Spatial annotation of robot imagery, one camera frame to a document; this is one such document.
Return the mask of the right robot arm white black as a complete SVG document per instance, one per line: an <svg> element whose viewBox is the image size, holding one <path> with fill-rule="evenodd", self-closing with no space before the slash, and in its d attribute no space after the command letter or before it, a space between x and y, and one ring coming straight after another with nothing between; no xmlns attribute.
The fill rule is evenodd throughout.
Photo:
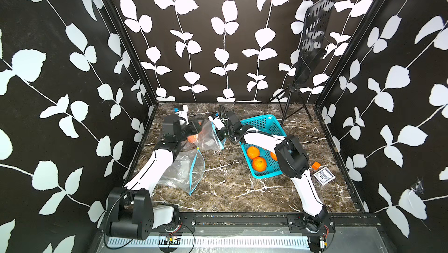
<svg viewBox="0 0 448 253"><path fill-rule="evenodd" d="M301 199L303 228L316 233L326 225L329 217L327 207L317 194L311 179L309 158L298 138L294 135L273 135L249 124L243 125L234 114L228 118L209 116L218 136L235 144L247 144L272 152L283 175L289 177Z"/></svg>

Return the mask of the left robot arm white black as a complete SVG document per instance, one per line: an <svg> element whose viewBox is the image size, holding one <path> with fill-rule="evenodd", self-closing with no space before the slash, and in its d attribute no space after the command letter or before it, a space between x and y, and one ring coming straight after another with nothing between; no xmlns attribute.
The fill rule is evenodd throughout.
<svg viewBox="0 0 448 253"><path fill-rule="evenodd" d="M125 186L114 188L107 197L104 232L107 237L145 240L160 226L180 227L177 206L153 207L151 193L165 171L174 163L187 138L197 135L203 120L187 120L177 114L164 118L163 136L142 170Z"/></svg>

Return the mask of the orange taken from bag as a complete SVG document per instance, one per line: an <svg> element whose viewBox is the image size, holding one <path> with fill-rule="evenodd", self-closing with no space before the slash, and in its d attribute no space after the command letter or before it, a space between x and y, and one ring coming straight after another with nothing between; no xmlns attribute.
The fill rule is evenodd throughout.
<svg viewBox="0 0 448 253"><path fill-rule="evenodd" d="M258 173L265 172L267 168L267 161L262 157L256 157L252 160L252 168Z"/></svg>

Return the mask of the clear zip-top bag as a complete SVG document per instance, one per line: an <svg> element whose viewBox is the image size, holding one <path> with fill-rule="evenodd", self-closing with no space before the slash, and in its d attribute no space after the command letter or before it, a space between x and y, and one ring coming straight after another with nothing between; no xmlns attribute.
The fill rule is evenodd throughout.
<svg viewBox="0 0 448 253"><path fill-rule="evenodd" d="M198 141L193 144L196 145L199 150L220 151L225 148L222 141L218 138L215 126L210 120L204 122L201 132L197 135Z"/></svg>
<svg viewBox="0 0 448 253"><path fill-rule="evenodd" d="M182 189L192 195L205 172L205 160L196 148L180 152L173 164L164 172L158 185Z"/></svg>

